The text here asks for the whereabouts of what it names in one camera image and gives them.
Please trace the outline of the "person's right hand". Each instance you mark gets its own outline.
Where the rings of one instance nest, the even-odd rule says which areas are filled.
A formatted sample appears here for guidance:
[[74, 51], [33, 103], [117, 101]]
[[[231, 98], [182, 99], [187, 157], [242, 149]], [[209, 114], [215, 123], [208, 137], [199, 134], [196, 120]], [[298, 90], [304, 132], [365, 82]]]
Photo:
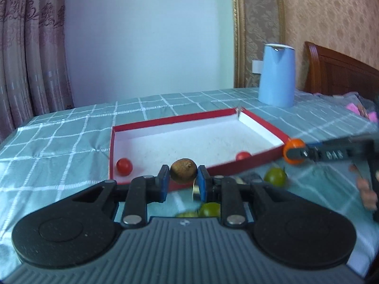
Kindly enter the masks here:
[[364, 208], [369, 211], [377, 211], [376, 204], [378, 203], [378, 196], [375, 191], [371, 189], [370, 183], [361, 176], [358, 168], [354, 164], [349, 166], [349, 170], [357, 175], [356, 187]]

